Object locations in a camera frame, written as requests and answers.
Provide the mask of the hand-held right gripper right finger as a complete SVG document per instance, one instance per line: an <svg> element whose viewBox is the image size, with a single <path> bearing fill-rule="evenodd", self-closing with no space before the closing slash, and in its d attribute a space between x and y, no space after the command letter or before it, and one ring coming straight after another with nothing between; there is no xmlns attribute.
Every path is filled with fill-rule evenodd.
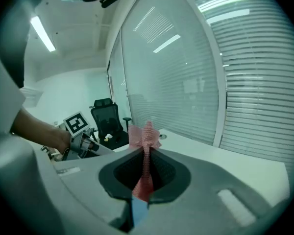
<svg viewBox="0 0 294 235"><path fill-rule="evenodd" d="M147 233L258 233L270 205L254 189L213 163L167 150L150 159L154 193Z"/></svg>

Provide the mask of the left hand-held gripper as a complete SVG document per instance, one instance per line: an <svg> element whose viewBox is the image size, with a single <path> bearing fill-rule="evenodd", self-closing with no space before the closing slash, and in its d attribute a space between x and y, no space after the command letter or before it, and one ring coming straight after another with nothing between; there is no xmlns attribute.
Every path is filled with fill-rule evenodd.
<svg viewBox="0 0 294 235"><path fill-rule="evenodd" d="M91 158L115 153L113 150L96 143L95 129L90 127L81 112L63 120L66 130L70 133L70 147L63 154L63 160Z"/></svg>

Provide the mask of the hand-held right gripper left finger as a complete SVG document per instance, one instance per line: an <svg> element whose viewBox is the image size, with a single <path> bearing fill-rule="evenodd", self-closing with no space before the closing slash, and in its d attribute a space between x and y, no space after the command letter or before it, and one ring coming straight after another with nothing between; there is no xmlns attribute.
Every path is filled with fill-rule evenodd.
<svg viewBox="0 0 294 235"><path fill-rule="evenodd" d="M132 191L142 175L143 150L128 149L54 164L67 189L88 211L108 225L134 227Z"/></svg>

